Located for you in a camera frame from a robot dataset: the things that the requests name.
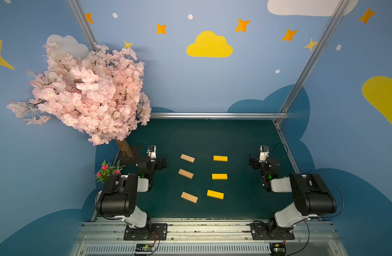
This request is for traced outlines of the wooden block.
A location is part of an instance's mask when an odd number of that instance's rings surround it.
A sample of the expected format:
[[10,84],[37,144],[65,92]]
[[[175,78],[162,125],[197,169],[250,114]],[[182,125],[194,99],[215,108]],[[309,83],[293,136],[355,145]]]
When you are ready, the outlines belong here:
[[193,173],[188,172],[188,171],[185,171],[185,170],[183,170],[183,169],[180,169],[179,172],[178,172],[178,174],[181,175],[181,176],[183,176],[183,177],[186,177],[186,178],[188,178],[188,179],[193,179],[193,177],[194,177],[194,174],[193,174]]
[[197,201],[198,201],[198,197],[191,195],[189,193],[186,193],[186,192],[182,192],[181,198],[183,198],[189,202],[192,202],[192,203],[197,203]]
[[188,156],[188,155],[185,155],[185,154],[181,155],[181,159],[184,161],[190,162],[190,163],[194,163],[194,161],[195,161],[195,158]]

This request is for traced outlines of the wooden block top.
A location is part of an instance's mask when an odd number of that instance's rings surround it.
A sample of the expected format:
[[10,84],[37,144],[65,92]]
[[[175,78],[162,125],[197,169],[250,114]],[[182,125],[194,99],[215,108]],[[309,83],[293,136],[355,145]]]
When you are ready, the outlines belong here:
[[195,158],[188,156],[188,155],[185,155],[185,154],[181,155],[181,159],[184,161],[190,162],[190,163],[194,163],[194,161],[195,161]]

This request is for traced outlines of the wooden block bottom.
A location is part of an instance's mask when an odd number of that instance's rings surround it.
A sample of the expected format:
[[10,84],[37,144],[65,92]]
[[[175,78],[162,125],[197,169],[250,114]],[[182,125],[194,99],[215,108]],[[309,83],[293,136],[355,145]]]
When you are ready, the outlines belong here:
[[192,202],[192,203],[197,203],[197,201],[198,201],[198,197],[191,195],[189,193],[186,193],[186,192],[182,192],[181,198],[183,198],[189,202]]

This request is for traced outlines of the yellow block top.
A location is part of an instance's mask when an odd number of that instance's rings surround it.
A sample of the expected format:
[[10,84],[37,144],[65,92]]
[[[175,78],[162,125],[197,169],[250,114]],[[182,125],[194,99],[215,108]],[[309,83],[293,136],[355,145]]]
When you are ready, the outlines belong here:
[[217,162],[227,162],[228,161],[228,157],[227,156],[217,156],[217,155],[214,155],[214,161],[217,161]]

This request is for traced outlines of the yellow block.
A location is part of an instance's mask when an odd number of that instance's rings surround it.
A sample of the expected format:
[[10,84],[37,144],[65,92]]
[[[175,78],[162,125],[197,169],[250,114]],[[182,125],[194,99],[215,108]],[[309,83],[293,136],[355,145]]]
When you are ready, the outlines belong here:
[[207,196],[212,197],[212,198],[216,198],[216,199],[224,199],[224,193],[216,192],[216,191],[212,191],[212,190],[207,191]]
[[224,173],[213,173],[212,174],[212,180],[227,180],[228,175]]
[[227,156],[217,156],[217,155],[214,155],[214,161],[217,161],[217,162],[227,162],[228,161],[228,157]]

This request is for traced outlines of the yellow block bottom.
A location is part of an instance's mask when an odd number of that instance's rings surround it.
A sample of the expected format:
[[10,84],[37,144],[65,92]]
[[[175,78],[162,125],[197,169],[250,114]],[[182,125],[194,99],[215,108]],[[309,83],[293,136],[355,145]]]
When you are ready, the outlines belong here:
[[207,191],[207,196],[212,197],[212,198],[216,198],[216,199],[224,199],[224,193],[216,192],[216,191],[212,191],[212,190]]

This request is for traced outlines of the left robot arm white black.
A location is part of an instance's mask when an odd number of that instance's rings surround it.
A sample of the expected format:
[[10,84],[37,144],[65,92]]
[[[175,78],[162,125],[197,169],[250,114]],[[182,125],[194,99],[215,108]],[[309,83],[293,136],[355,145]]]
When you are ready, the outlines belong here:
[[151,218],[137,206],[137,194],[151,191],[155,172],[167,168],[167,157],[146,157],[136,167],[136,173],[123,175],[119,162],[115,166],[103,165],[101,170],[107,171],[108,176],[97,195],[96,211],[104,218],[125,222],[130,229],[150,231]]

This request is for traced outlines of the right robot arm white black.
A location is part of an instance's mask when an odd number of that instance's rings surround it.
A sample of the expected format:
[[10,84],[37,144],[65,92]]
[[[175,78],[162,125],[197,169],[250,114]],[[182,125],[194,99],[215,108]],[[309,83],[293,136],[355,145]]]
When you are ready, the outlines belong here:
[[249,157],[249,165],[259,170],[262,186],[269,193],[291,193],[293,202],[274,213],[267,222],[267,230],[292,230],[295,224],[309,218],[336,213],[337,202],[320,175],[299,173],[279,177],[278,162],[269,156]]

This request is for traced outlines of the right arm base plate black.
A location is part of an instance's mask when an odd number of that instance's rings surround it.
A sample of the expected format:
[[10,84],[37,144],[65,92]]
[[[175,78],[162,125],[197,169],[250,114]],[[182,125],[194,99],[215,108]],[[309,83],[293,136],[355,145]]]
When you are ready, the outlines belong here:
[[291,228],[271,226],[267,223],[251,223],[250,231],[253,240],[294,240],[295,236]]

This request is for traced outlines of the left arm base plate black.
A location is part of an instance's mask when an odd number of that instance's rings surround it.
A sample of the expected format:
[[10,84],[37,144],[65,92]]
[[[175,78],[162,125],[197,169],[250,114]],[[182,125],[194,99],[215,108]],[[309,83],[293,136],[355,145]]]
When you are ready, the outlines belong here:
[[123,240],[124,241],[153,241],[161,240],[165,241],[167,239],[167,224],[151,224],[151,226],[146,226],[144,228],[130,228],[126,227],[124,231]]

